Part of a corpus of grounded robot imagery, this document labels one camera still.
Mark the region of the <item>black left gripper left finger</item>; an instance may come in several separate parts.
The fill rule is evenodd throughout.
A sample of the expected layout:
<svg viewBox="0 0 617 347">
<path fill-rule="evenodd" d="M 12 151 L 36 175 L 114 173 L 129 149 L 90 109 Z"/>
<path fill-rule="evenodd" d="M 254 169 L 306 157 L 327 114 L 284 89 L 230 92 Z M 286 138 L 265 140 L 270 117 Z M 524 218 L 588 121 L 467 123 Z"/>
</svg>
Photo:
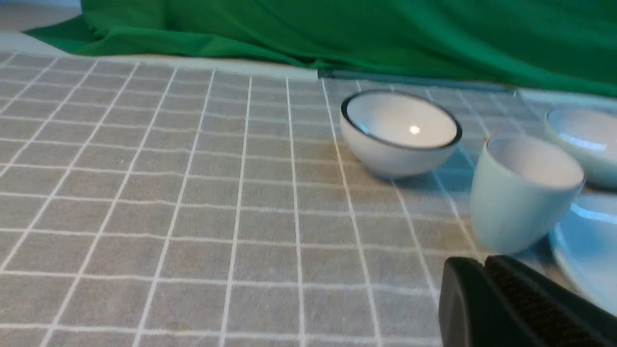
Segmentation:
<svg viewBox="0 0 617 347">
<path fill-rule="evenodd" d="M 472 258 L 450 257 L 444 262 L 438 319 L 444 347 L 531 345 L 531 336 Z"/>
</svg>

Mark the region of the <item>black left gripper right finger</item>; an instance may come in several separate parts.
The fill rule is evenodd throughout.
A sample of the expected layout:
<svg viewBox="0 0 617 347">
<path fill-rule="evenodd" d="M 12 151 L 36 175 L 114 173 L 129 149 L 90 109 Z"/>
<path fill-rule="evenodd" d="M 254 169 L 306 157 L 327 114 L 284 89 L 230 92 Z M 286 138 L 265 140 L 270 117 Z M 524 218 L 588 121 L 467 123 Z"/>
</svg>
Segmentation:
<svg viewBox="0 0 617 347">
<path fill-rule="evenodd" d="M 546 347 L 614 347 L 616 317 L 507 255 L 484 268 L 515 315 Z"/>
</svg>

